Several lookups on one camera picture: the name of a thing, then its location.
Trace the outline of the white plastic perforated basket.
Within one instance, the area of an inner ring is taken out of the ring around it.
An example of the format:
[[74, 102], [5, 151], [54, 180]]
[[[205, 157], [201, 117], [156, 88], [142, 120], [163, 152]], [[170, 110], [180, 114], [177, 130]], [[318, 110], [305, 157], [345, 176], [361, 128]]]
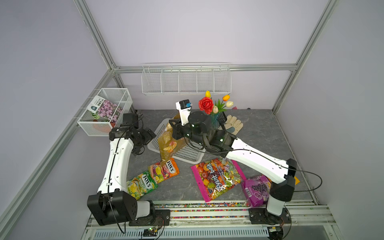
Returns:
[[170, 119], [164, 119], [155, 130], [155, 138], [148, 144], [148, 149], [160, 153], [161, 160], [180, 160], [189, 164], [201, 162], [205, 150], [199, 150], [198, 144], [185, 138], [175, 140], [169, 124]]

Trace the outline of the gold red candy bag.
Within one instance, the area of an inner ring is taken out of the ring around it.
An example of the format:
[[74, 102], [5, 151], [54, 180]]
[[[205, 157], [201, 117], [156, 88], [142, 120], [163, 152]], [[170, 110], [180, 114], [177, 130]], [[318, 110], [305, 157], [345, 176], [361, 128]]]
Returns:
[[168, 161], [171, 159], [177, 152], [184, 148], [186, 144], [186, 139], [181, 138], [176, 140], [173, 138], [173, 127], [167, 120], [165, 129], [162, 131], [162, 134], [158, 138], [159, 151], [161, 154], [161, 161]]

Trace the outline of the pink fruit ball candy bag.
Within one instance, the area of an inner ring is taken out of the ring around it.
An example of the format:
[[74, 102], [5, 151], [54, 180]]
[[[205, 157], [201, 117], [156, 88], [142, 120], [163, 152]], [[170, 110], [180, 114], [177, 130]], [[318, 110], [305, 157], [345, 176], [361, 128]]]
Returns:
[[206, 203], [242, 183], [246, 177], [236, 161], [216, 158], [193, 165], [191, 170]]

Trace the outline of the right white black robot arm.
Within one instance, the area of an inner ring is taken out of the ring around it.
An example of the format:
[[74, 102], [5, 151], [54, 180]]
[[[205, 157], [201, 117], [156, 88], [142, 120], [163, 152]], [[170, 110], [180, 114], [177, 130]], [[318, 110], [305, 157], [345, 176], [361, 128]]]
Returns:
[[180, 120], [169, 120], [173, 137], [176, 140], [189, 139], [212, 155], [242, 163], [269, 178], [272, 186], [266, 211], [281, 216], [285, 203], [291, 201], [295, 191], [297, 162], [276, 159], [246, 144], [225, 129], [226, 116], [223, 113], [219, 115], [221, 128], [215, 129], [211, 118], [203, 112], [181, 114]]

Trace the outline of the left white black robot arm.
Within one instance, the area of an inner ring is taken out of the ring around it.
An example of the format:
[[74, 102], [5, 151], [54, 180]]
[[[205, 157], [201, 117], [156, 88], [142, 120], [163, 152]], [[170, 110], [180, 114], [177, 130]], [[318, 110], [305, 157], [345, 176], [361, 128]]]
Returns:
[[87, 206], [100, 226], [128, 222], [155, 221], [152, 201], [138, 201], [128, 193], [127, 174], [130, 156], [137, 156], [156, 136], [149, 128], [140, 128], [141, 117], [123, 114], [123, 122], [109, 133], [110, 155], [101, 185], [90, 195]]

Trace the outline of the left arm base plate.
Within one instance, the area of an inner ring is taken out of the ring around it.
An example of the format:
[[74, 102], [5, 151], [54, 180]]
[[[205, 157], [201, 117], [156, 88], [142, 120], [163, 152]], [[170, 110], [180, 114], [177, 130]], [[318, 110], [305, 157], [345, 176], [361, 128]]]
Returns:
[[130, 227], [168, 226], [170, 224], [170, 210], [155, 210], [147, 217], [141, 217], [129, 222]]

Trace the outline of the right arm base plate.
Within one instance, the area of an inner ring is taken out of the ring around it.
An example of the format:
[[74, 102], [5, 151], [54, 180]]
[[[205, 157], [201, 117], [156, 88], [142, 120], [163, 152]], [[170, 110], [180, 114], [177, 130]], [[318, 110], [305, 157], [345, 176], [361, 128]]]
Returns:
[[267, 209], [250, 208], [249, 216], [252, 225], [283, 225], [292, 223], [292, 218], [286, 208], [283, 208], [280, 216], [269, 213]]

